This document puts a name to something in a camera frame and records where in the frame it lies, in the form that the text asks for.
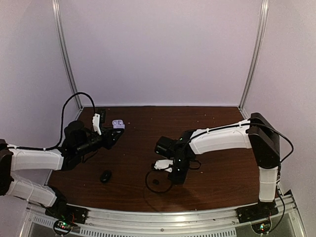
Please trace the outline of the lilac earbud charging case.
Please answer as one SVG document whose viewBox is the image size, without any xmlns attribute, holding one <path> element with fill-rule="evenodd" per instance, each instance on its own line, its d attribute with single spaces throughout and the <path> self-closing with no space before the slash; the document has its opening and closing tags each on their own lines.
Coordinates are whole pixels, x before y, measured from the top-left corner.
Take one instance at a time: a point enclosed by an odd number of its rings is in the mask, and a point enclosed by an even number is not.
<svg viewBox="0 0 316 237">
<path fill-rule="evenodd" d="M 125 124 L 121 119 L 115 119 L 112 121 L 112 125 L 114 129 L 125 129 Z"/>
</svg>

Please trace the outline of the black oval charging case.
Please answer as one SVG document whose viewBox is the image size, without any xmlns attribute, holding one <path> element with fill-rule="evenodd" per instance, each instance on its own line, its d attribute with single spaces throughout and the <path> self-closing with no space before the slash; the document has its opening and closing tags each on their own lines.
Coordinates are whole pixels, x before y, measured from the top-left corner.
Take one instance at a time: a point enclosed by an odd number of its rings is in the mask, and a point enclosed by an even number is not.
<svg viewBox="0 0 316 237">
<path fill-rule="evenodd" d="M 101 175 L 100 175 L 100 182 L 105 184 L 109 182 L 109 180 L 112 177 L 112 172 L 110 170 L 105 170 Z"/>
</svg>

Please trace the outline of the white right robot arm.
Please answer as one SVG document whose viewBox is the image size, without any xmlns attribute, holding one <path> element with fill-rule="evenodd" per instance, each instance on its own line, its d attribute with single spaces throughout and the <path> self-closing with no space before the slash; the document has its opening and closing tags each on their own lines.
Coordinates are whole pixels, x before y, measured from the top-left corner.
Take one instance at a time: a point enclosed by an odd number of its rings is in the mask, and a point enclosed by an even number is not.
<svg viewBox="0 0 316 237">
<path fill-rule="evenodd" d="M 184 131 L 177 140 L 160 137 L 155 153 L 163 158 L 152 167 L 168 172 L 172 184 L 183 184 L 190 163 L 197 155 L 229 149 L 251 149 L 259 168 L 259 203 L 254 205 L 253 214 L 263 218 L 272 210 L 275 199 L 281 164 L 279 140 L 279 134 L 271 124 L 260 113 L 252 113 L 249 119 L 230 125 Z"/>
</svg>

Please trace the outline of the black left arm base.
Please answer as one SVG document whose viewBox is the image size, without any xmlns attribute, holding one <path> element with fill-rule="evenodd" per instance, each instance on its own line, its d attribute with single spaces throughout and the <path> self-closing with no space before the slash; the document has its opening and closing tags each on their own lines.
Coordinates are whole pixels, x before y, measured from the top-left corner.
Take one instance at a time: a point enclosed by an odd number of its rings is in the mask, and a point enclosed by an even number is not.
<svg viewBox="0 0 316 237">
<path fill-rule="evenodd" d="M 76 223 L 85 224 L 88 209 L 68 205 L 66 197 L 56 187 L 48 187 L 54 191 L 56 200 L 50 207 L 43 206 L 45 208 L 45 214 L 55 217 L 67 224 L 73 223 L 75 226 Z"/>
</svg>

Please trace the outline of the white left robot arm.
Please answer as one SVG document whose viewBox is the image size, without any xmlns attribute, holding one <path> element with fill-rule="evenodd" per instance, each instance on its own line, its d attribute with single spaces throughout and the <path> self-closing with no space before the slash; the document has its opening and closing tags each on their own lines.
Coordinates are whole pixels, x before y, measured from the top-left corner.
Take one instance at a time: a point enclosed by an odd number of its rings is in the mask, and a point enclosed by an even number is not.
<svg viewBox="0 0 316 237">
<path fill-rule="evenodd" d="M 9 146 L 0 141 L 0 194 L 37 202 L 51 210 L 60 219 L 71 215 L 66 199 L 57 189 L 40 185 L 20 177 L 17 170 L 50 169 L 68 171 L 84 161 L 84 156 L 100 148 L 111 149 L 123 135 L 125 125 L 122 120 L 114 120 L 113 127 L 94 125 L 85 128 L 82 121 L 73 121 L 64 129 L 62 146 L 49 149 L 29 150 Z"/>
</svg>

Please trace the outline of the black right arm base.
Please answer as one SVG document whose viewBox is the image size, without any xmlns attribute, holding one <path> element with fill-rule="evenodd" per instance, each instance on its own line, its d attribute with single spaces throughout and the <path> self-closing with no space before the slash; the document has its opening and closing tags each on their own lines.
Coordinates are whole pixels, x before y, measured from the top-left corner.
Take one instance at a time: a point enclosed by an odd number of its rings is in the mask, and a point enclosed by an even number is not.
<svg viewBox="0 0 316 237">
<path fill-rule="evenodd" d="M 278 214 L 276 201 L 261 202 L 257 204 L 239 207 L 236 210 L 239 223 L 253 222 Z"/>
</svg>

